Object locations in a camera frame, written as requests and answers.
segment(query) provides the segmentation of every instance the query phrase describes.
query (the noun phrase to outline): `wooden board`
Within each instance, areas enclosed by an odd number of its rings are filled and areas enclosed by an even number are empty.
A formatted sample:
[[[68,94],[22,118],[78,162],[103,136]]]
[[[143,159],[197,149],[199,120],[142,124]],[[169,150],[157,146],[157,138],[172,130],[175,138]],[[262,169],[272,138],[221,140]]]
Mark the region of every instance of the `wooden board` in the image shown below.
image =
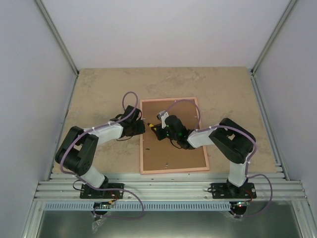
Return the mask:
[[[69,107],[62,140],[77,125],[89,128],[123,113],[122,96],[135,91],[140,99],[197,97],[202,126],[233,119],[257,139],[258,151],[250,173],[274,173],[275,161],[245,67],[86,68],[79,77]],[[129,95],[126,105],[134,105]],[[215,147],[207,146],[209,173],[229,172],[229,161]],[[97,147],[93,165],[102,173],[139,173],[140,136],[109,141]],[[55,164],[53,173],[60,173]]]
[[[174,101],[187,99],[198,105],[196,97],[165,98],[140,100],[140,109],[146,122],[158,124],[157,113],[167,109]],[[169,110],[169,115],[176,115],[187,129],[193,129],[198,121],[198,112],[190,102],[180,102]],[[152,130],[140,137],[140,168],[141,174],[164,174],[179,172],[208,171],[209,161],[206,147],[195,150],[177,149],[166,138],[158,141]]]

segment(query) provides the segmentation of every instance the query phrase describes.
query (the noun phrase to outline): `wall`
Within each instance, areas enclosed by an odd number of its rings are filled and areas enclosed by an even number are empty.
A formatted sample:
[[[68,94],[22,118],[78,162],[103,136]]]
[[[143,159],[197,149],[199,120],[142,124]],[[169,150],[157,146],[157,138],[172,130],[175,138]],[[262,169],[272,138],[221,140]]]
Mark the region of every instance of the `wall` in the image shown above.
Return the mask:
[[[251,68],[289,0],[43,2],[78,68]]]
[[[31,0],[0,7],[0,232],[21,237],[74,75]]]
[[[292,179],[317,219],[317,1],[299,1],[258,72],[269,119]]]

